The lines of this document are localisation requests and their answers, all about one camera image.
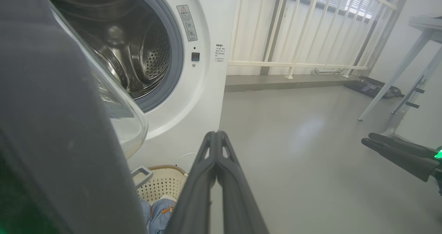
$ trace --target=white washing machine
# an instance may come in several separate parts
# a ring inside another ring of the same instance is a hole
[[[217,130],[236,0],[50,0],[148,119],[131,169],[189,171]]]

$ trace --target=washing machine drum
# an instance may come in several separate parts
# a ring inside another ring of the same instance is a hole
[[[167,80],[171,42],[158,14],[145,0],[50,0],[102,65],[148,111],[167,95],[150,94]],[[169,76],[166,92],[176,85]]]

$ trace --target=gray floor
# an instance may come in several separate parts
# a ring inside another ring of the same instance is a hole
[[[370,100],[342,86],[224,94],[220,129],[270,233],[441,232],[435,181],[420,181],[360,143],[385,130],[399,102],[381,100],[357,121]],[[212,221],[212,233],[221,225]]]

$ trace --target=white metal railing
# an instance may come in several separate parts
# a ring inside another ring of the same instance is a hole
[[[242,11],[249,10],[248,7],[245,6],[245,1],[246,0],[240,0],[238,6],[237,25],[233,33],[234,39],[232,41],[232,55],[228,63],[229,66],[285,67],[285,70],[282,70],[281,74],[286,74],[287,78],[292,78],[293,73],[297,72],[297,68],[307,68],[310,70],[313,68],[346,69],[344,77],[348,77],[351,69],[368,69],[369,58],[373,54],[377,43],[380,41],[381,35],[387,26],[388,19],[390,19],[392,13],[397,10],[396,3],[398,2],[398,0],[393,0],[393,2],[386,0],[360,0],[357,10],[352,9],[352,14],[350,14],[350,5],[352,5],[355,0],[349,0],[344,15],[341,15],[339,14],[339,7],[344,0],[339,0],[339,4],[334,13],[328,11],[330,0],[326,1],[323,9],[316,7],[317,0],[311,0],[307,12],[305,15],[302,15],[305,10],[300,9],[300,0],[289,0],[286,8],[288,9],[290,7],[290,3],[293,4],[291,17],[290,20],[284,19],[282,24],[285,24],[284,26],[288,25],[288,27],[286,31],[282,31],[281,28],[278,39],[276,40],[275,53],[270,62],[270,47],[267,48],[264,54],[264,48],[262,46],[265,45],[265,43],[262,41],[262,38],[261,40],[257,40],[258,29],[262,26],[262,23],[267,20],[263,20],[263,9],[266,0],[260,0],[259,12],[254,29],[250,31],[250,27],[252,27],[250,25],[243,31],[243,33],[251,33],[253,35],[250,48],[248,51],[244,51],[243,48],[237,47],[238,44],[241,45],[241,42],[246,41],[244,39],[239,40],[239,38],[245,38],[244,34],[238,34],[243,15],[244,17],[249,17],[250,15],[248,12],[241,13]],[[368,1],[368,7],[362,12],[361,7],[364,1]],[[284,0],[279,0],[278,2],[276,18],[280,15],[281,10],[284,10],[282,8],[283,2]],[[274,24],[270,31],[269,45],[271,45],[275,39],[276,27],[277,24]],[[364,51],[358,60],[362,48],[364,48]],[[253,56],[258,58],[258,55],[254,55],[254,53],[259,53],[259,50],[261,50],[260,55],[261,57],[264,56],[264,59],[253,60]]]

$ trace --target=laundry basket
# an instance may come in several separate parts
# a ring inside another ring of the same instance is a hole
[[[186,172],[172,165],[163,165],[148,168],[153,177],[140,188],[138,196],[150,204],[155,203],[163,195],[172,196],[178,200],[181,190],[188,178]]]

